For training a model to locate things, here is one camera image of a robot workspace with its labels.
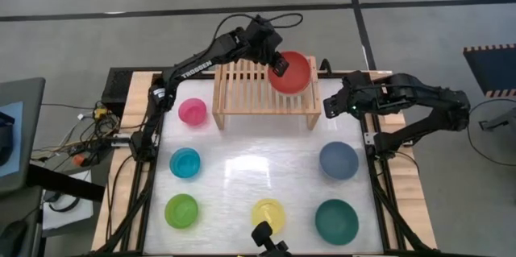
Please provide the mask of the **slatted wooden shelf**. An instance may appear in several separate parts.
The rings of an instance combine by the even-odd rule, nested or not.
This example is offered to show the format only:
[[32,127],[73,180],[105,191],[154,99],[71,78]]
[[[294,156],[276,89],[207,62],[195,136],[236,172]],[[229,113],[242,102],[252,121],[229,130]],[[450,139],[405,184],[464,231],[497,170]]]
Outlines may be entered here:
[[322,101],[315,58],[306,59],[310,63],[310,82],[294,95],[276,91],[267,68],[260,64],[239,60],[216,68],[211,107],[218,129],[224,129],[226,117],[231,115],[297,115],[304,116],[307,128],[313,130],[322,112]]

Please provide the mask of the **blue-grey bowl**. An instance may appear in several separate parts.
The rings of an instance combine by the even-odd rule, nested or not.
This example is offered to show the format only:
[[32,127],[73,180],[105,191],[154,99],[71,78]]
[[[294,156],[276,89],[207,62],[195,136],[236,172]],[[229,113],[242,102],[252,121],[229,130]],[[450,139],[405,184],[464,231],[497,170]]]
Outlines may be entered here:
[[322,171],[335,180],[349,180],[358,171],[359,158],[355,149],[347,143],[327,143],[319,152]]

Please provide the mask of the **white table mat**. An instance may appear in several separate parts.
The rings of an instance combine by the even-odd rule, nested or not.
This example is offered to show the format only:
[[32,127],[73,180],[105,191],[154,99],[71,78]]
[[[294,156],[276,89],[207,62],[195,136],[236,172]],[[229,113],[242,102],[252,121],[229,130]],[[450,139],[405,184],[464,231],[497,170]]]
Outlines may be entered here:
[[[318,156],[330,142],[352,146],[359,158],[357,173],[334,180],[323,173]],[[200,171],[190,178],[172,174],[169,161],[183,147],[201,157]],[[189,194],[198,203],[198,218],[175,229],[164,218],[167,202]],[[296,115],[232,115],[218,129],[209,118],[199,127],[184,124],[176,110],[164,116],[160,151],[144,241],[147,254],[257,254],[252,240],[252,207],[272,198],[284,207],[286,223],[274,236],[294,254],[378,253],[382,249],[362,130],[349,114],[320,117],[313,130]],[[324,241],[315,227],[317,208],[330,199],[349,203],[360,227],[347,245]]]

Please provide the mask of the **dark blue orange-edged mat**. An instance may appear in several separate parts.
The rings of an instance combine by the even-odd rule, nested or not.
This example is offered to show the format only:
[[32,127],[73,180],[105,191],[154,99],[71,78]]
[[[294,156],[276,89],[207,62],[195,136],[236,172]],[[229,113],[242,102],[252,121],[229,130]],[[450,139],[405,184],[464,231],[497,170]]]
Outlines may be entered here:
[[516,97],[516,44],[464,48],[463,55],[487,98]]

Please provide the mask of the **black perforated box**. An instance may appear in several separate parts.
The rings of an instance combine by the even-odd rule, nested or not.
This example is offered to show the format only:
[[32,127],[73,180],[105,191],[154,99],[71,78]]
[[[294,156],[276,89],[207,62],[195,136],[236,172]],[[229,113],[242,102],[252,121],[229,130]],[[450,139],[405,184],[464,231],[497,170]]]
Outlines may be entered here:
[[101,97],[103,105],[110,109],[125,106],[133,72],[132,68],[110,69]]

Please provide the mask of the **grey stand leg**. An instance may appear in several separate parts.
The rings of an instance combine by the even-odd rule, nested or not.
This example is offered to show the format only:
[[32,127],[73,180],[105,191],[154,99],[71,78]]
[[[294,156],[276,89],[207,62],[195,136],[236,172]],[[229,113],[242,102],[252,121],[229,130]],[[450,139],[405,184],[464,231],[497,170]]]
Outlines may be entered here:
[[501,126],[509,126],[513,131],[516,131],[516,108],[500,114],[489,121],[480,121],[479,125],[483,131],[494,131]]

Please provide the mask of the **yellow bowl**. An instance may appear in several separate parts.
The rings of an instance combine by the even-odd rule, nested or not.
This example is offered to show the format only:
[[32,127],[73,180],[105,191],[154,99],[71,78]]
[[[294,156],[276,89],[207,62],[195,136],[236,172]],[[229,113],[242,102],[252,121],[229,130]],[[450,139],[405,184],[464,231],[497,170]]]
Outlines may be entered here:
[[252,207],[251,222],[253,226],[267,222],[271,226],[273,234],[277,234],[283,229],[286,223],[284,207],[276,199],[261,199]]

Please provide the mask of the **red bowl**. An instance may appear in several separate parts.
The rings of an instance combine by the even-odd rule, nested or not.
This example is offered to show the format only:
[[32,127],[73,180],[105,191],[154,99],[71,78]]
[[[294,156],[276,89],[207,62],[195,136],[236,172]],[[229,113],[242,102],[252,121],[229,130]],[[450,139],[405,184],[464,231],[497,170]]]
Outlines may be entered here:
[[272,68],[268,68],[268,81],[279,93],[298,94],[310,83],[311,67],[309,60],[300,52],[282,52],[282,57],[289,64],[282,77],[277,76]]

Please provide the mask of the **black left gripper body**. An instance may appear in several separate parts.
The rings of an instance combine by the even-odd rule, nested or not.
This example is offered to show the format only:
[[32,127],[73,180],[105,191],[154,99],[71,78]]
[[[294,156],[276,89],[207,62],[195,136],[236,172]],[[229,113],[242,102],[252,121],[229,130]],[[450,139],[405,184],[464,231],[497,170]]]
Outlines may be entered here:
[[243,54],[245,60],[260,64],[277,64],[280,57],[277,47],[283,38],[268,19],[256,15],[245,28],[243,36],[249,45]]

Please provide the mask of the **pink bowl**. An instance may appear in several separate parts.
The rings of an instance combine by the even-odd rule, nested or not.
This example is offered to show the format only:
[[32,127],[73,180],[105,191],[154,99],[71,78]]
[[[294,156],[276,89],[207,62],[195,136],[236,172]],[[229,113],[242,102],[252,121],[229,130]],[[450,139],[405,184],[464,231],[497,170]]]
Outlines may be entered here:
[[206,103],[199,98],[184,100],[178,109],[180,120],[189,126],[199,126],[206,120]]

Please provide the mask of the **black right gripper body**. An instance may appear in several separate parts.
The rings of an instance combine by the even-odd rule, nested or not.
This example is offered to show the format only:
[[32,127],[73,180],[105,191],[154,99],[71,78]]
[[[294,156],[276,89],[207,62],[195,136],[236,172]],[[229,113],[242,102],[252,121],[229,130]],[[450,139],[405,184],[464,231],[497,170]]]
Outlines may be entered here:
[[355,71],[342,78],[342,89],[336,94],[336,113],[360,118],[378,111],[377,92],[368,73]]

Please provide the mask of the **dark teal bowl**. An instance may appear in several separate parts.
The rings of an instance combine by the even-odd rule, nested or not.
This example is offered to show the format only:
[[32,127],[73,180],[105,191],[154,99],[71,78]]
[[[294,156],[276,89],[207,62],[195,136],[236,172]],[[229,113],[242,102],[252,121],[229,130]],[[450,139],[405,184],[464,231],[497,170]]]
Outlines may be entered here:
[[316,210],[315,227],[326,242],[343,246],[355,239],[359,231],[356,211],[346,201],[330,199],[324,201]]

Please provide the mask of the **cyan bowl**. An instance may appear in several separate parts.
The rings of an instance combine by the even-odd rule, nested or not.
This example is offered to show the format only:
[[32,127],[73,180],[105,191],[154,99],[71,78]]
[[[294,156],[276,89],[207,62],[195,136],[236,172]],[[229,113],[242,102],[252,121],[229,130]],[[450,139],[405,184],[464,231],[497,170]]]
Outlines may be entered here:
[[176,150],[169,161],[172,174],[179,178],[196,176],[200,171],[201,157],[196,150],[183,147]]

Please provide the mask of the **white paper sheet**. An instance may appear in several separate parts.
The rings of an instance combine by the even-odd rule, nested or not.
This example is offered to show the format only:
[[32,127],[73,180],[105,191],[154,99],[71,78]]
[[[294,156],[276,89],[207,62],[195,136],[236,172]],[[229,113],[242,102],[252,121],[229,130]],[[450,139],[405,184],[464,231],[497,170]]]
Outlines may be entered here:
[[94,204],[90,200],[45,191],[43,201],[43,230],[59,229],[94,215]]

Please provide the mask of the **black bar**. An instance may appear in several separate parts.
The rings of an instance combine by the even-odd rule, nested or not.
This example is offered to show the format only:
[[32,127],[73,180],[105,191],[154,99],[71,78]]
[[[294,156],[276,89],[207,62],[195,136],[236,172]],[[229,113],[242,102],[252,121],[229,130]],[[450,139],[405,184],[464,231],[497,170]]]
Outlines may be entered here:
[[26,184],[66,195],[102,202],[105,187],[30,164]]

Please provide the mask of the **light green bowl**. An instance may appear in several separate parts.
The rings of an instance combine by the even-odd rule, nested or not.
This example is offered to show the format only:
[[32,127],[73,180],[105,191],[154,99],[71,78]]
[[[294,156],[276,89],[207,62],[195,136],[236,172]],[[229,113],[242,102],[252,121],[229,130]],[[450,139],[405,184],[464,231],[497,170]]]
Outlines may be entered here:
[[193,225],[198,218],[198,203],[189,194],[177,194],[172,197],[164,209],[164,218],[169,226],[185,229]]

